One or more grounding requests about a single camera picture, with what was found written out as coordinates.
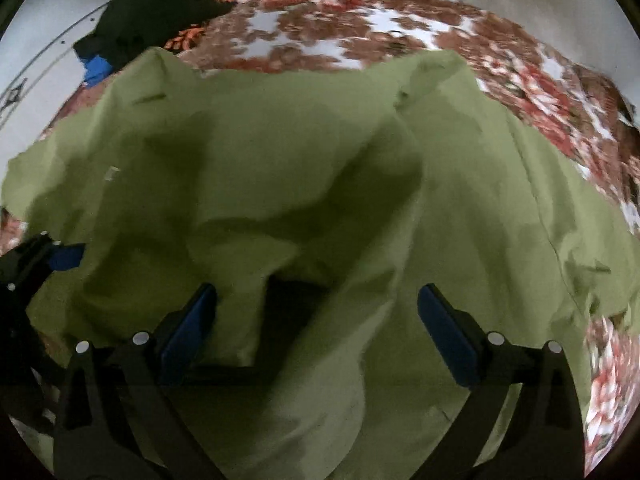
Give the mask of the green hooded jacket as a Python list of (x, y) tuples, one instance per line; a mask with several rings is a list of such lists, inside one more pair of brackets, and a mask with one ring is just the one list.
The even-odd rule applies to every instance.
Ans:
[(9, 162), (29, 234), (85, 245), (28, 314), (77, 341), (152, 330), (218, 290), (205, 375), (181, 414), (235, 479), (405, 479), (462, 408), (416, 300), (434, 283), (485, 330), (566, 350), (639, 330), (639, 242), (463, 58), (204, 76), (160, 49)]

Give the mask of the black and blue clothes pile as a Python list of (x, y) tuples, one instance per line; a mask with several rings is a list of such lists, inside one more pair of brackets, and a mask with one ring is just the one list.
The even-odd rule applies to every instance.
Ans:
[(84, 85), (96, 86), (146, 49), (190, 49), (202, 26), (235, 6), (236, 0), (111, 0), (93, 31), (74, 43)]

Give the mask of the white curved headboard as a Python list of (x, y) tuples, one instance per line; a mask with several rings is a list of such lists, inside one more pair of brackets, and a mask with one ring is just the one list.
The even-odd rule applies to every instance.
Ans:
[(102, 15), (103, 3), (79, 20), (58, 32), (47, 45), (23, 67), (1, 93), (1, 127), (19, 112), (28, 113), (34, 106), (47, 118), (53, 113), (44, 109), (60, 106), (79, 87), (85, 69), (79, 61), (74, 43), (92, 32)]

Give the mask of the floral bed blanket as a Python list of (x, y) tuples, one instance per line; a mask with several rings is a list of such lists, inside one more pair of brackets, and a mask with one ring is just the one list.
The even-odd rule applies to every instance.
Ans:
[[(608, 78), (570, 62), (520, 25), (460, 0), (236, 0), (229, 13), (201, 27), (190, 49), (174, 53), (152, 47), (96, 86), (88, 88), (82, 82), (50, 125), (9, 162), (32, 144), (47, 139), (63, 119), (98, 102), (117, 75), (152, 49), (168, 52), (204, 76), (224, 70), (261, 74), (344, 72), (423, 52), (455, 53), (468, 64), (480, 91), (541, 133), (567, 157), (579, 174), (620, 210), (629, 231), (639, 241), (639, 133), (634, 110)], [(26, 223), (12, 216), (2, 203), (1, 212), (1, 257), (48, 233), (29, 234)], [(28, 317), (29, 307), (47, 281), (64, 272), (52, 271), (27, 307)], [(33, 322), (32, 326), (46, 346), (47, 356), (64, 373), (54, 384), (47, 379), (40, 382), (43, 392), (55, 402), (55, 410), (46, 413), (55, 429), (67, 367), (78, 344), (89, 341), (98, 348), (115, 347), (135, 333), (106, 346), (81, 339), (62, 363), (55, 359), (50, 340)], [(629, 333), (622, 322), (610, 316), (600, 315), (589, 322), (585, 347), (591, 370), (590, 399), (587, 406), (579, 403), (584, 426), (584, 477), (600, 456), (614, 448), (616, 432), (625, 426), (624, 415), (634, 408), (632, 393), (616, 387), (608, 397), (612, 425), (604, 426), (598, 412), (598, 404), (604, 399), (598, 365), (612, 359), (623, 341), (638, 344), (639, 331)], [(205, 375), (205, 346), (201, 359), (174, 397), (185, 424), (181, 405), (186, 390)], [(520, 390), (518, 385), (510, 387), (478, 458), (481, 463), (491, 460), (498, 451)], [(186, 428), (194, 435), (187, 424)], [(234, 479), (212, 461), (222, 472), (221, 479)]]

